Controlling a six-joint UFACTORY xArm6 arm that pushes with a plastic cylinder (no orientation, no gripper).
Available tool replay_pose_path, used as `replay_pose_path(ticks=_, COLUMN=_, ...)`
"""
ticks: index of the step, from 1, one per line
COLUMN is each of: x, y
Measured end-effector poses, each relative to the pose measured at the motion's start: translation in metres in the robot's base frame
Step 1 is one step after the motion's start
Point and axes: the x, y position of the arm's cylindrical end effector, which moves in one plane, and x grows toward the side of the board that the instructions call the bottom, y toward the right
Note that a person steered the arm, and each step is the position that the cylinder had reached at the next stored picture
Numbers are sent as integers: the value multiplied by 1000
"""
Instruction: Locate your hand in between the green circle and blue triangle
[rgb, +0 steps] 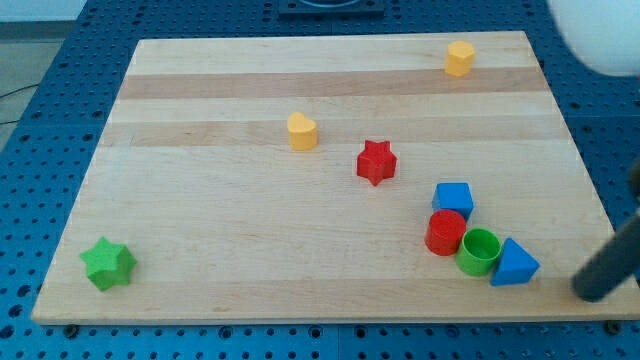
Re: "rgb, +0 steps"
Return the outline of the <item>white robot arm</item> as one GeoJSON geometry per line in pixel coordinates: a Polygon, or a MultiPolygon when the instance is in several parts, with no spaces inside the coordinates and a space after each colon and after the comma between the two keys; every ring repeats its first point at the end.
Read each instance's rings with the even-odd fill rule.
{"type": "MultiPolygon", "coordinates": [[[[555,25],[587,68],[612,77],[639,73],[639,0],[548,0],[555,25]]],[[[603,300],[639,269],[639,213],[634,212],[571,278],[573,292],[603,300]]]]}

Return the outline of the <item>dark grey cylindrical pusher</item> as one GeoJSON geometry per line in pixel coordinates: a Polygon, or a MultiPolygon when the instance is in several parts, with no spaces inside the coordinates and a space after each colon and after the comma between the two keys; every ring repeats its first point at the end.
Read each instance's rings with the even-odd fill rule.
{"type": "Polygon", "coordinates": [[[598,302],[639,268],[639,211],[571,278],[576,296],[598,302]]]}

